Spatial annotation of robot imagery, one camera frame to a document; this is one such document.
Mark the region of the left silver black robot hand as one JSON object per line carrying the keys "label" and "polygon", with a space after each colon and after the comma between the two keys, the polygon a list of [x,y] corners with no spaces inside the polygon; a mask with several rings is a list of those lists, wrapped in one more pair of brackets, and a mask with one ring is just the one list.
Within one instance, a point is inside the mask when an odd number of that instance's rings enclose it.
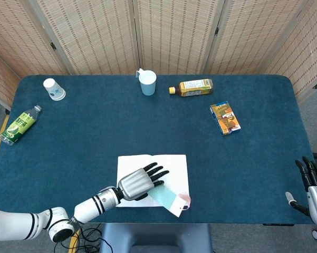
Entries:
{"label": "left silver black robot hand", "polygon": [[119,201],[139,201],[146,198],[150,190],[164,184],[161,178],[167,175],[169,170],[162,169],[163,166],[158,166],[158,163],[154,162],[123,177],[116,189]]}

